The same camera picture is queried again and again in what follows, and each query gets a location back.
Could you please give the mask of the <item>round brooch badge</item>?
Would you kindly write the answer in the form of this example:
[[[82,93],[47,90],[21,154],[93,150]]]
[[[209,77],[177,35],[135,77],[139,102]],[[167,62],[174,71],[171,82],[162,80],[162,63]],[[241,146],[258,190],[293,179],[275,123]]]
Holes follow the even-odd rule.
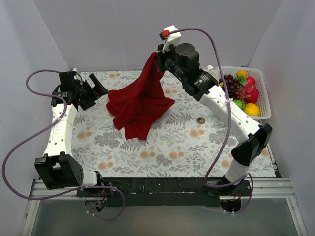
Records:
[[[197,122],[198,122],[199,124],[203,124],[203,123],[205,122],[205,119],[204,119],[203,117],[198,117],[198,118],[197,118]]]

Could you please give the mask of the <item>red t-shirt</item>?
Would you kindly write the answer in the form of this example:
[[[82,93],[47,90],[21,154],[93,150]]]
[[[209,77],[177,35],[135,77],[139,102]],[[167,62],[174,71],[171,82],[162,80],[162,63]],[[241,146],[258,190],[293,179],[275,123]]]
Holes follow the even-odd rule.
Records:
[[[125,131],[125,138],[146,140],[151,125],[175,103],[164,95],[160,72],[153,52],[147,59],[140,76],[128,86],[111,90],[106,107],[114,116],[117,130]]]

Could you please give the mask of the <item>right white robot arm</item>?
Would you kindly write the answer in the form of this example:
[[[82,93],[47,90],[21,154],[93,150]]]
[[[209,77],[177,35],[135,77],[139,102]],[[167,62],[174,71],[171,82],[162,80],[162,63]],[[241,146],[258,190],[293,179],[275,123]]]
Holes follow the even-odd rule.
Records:
[[[266,148],[272,127],[261,125],[226,99],[227,93],[218,81],[199,67],[199,53],[193,45],[160,44],[155,60],[160,71],[174,75],[185,92],[211,110],[227,126],[227,133],[236,137],[238,145],[231,151],[233,160],[228,171],[217,184],[206,183],[210,188],[223,188],[227,195],[236,194],[250,165]]]

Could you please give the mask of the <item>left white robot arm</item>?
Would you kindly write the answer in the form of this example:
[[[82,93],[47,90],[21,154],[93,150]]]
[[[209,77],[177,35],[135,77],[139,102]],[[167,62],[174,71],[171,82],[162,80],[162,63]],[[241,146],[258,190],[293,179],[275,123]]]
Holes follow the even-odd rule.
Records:
[[[88,187],[95,197],[104,193],[105,185],[96,171],[85,171],[72,155],[72,132],[78,109],[87,110],[109,91],[94,74],[90,84],[76,71],[60,72],[60,84],[52,92],[52,128],[43,157],[35,160],[35,168],[49,189]]]

